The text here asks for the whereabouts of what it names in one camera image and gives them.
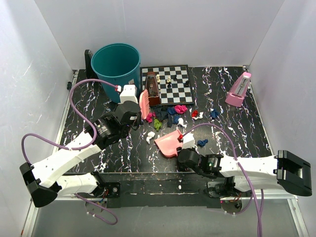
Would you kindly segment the pink dustpan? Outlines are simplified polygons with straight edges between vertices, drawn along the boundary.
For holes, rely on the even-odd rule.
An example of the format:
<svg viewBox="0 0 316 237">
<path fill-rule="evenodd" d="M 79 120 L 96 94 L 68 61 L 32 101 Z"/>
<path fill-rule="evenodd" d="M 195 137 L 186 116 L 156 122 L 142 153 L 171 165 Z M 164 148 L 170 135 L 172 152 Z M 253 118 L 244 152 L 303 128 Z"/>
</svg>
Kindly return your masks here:
<svg viewBox="0 0 316 237">
<path fill-rule="evenodd" d="M 155 139 L 154 142 L 164 157 L 173 158 L 178 156 L 178 150 L 182 149 L 183 146 L 183 141 L 179 140 L 179 138 L 182 138 L 182 133 L 179 129 L 176 129 L 171 133 Z"/>
</svg>

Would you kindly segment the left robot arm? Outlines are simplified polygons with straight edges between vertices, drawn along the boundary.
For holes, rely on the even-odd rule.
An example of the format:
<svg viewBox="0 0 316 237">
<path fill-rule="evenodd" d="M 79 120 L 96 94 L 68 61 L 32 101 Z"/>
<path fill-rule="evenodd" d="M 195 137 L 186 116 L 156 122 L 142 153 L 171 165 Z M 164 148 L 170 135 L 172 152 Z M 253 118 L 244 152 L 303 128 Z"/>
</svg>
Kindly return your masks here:
<svg viewBox="0 0 316 237">
<path fill-rule="evenodd" d="M 34 164 L 26 161 L 20 166 L 25 185 L 35 207 L 44 207 L 58 196 L 86 193 L 93 197 L 118 197 L 113 189 L 120 184 L 106 183 L 97 172 L 67 175 L 72 167 L 126 138 L 131 129 L 136 130 L 141 120 L 138 103 L 125 101 L 113 112 L 95 120 L 64 149 Z"/>
</svg>

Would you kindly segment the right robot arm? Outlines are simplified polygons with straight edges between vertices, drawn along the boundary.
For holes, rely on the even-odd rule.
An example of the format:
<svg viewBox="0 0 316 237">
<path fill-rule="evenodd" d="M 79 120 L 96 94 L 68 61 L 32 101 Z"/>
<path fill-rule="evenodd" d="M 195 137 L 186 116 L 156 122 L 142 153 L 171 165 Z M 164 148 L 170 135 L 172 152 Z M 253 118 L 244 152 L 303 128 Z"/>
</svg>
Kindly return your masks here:
<svg viewBox="0 0 316 237">
<path fill-rule="evenodd" d="M 220 196 L 235 196 L 251 189 L 285 190 L 296 196 L 312 195 L 311 165 L 297 155 L 279 150 L 263 158 L 234 158 L 227 155 L 200 155 L 194 149 L 178 154 L 181 168 L 210 179 L 224 178 L 214 190 Z"/>
</svg>

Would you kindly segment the pink hand brush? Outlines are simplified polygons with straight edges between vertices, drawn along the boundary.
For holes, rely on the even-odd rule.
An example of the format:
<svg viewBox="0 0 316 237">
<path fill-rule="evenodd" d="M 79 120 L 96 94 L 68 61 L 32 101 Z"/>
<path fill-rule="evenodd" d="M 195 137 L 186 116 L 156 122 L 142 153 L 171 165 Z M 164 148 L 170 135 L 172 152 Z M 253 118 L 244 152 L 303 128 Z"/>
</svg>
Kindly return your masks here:
<svg viewBox="0 0 316 237">
<path fill-rule="evenodd" d="M 150 113 L 149 94 L 146 89 L 140 94 L 139 106 L 142 119 L 146 119 Z"/>
</svg>

